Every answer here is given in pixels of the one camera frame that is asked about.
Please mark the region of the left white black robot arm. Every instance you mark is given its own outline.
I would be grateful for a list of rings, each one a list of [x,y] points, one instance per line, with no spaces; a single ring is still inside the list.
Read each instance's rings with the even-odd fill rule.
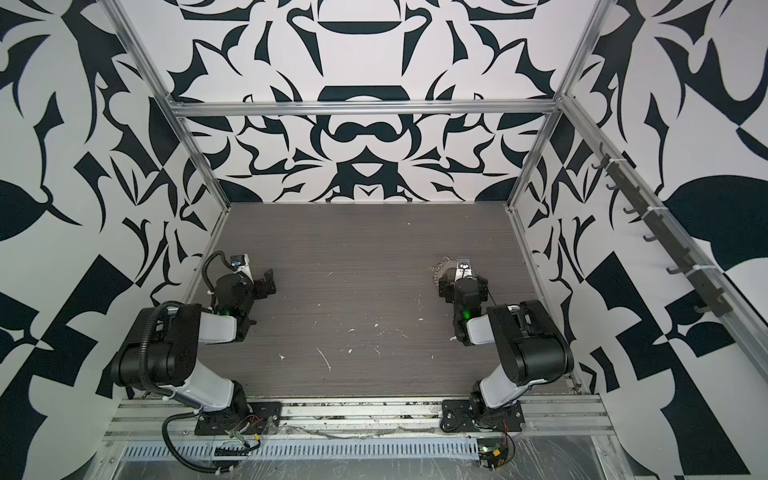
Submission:
[[[250,318],[255,301],[276,293],[271,269],[256,280],[240,269],[217,280],[209,308],[167,301],[141,310],[113,357],[112,381],[200,412],[246,416],[242,385],[205,366],[198,350],[201,345],[243,342],[256,324]]]

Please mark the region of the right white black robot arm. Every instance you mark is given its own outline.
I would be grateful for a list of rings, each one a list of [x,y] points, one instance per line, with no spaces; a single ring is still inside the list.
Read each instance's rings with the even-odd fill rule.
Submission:
[[[478,417],[501,412],[536,386],[572,372],[574,358],[562,332],[538,300],[495,304],[479,276],[437,280],[438,295],[453,306],[454,333],[466,346],[493,345],[499,365],[479,380],[470,396]]]

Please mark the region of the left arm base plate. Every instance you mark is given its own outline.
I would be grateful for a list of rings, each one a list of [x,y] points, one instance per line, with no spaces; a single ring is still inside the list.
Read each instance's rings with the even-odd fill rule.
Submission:
[[[234,408],[203,412],[198,416],[196,436],[228,435],[236,430],[242,435],[262,435],[276,430],[281,422],[283,403],[278,401],[249,402],[243,413]]]

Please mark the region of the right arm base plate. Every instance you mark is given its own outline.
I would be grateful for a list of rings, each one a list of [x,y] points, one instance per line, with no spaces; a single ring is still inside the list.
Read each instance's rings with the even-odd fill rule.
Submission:
[[[488,409],[470,400],[443,400],[440,429],[445,433],[517,433],[525,422],[519,404]]]

